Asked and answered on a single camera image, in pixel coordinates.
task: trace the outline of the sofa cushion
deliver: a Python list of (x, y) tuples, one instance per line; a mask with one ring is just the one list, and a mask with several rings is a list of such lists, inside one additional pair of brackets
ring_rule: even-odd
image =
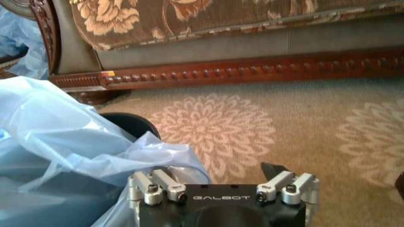
[(392, 14), (404, 0), (70, 0), (70, 7), (84, 40), (109, 50)]

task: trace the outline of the sofa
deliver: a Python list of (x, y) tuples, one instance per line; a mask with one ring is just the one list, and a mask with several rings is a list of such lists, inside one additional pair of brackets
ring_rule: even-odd
[(36, 18), (48, 79), (88, 104), (130, 89), (404, 75), (404, 0), (0, 3)]

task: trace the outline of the gray leather sofa base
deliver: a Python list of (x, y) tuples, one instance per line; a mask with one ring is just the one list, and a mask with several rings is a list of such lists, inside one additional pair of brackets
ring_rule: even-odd
[(404, 14), (97, 51), (102, 69), (404, 45)]

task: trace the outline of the beige carpet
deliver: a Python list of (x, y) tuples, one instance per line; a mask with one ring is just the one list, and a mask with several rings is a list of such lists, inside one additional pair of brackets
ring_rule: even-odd
[(404, 79), (138, 90), (100, 112), (138, 114), (190, 144), (216, 183), (264, 182), (260, 162), (313, 173), (313, 226), (404, 226)]

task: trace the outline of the wooden sofa leg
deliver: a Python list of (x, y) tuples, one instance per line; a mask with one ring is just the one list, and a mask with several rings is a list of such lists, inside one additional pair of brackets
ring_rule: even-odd
[(108, 102), (116, 94), (117, 91), (85, 91), (69, 93), (72, 97), (88, 105), (97, 105)]

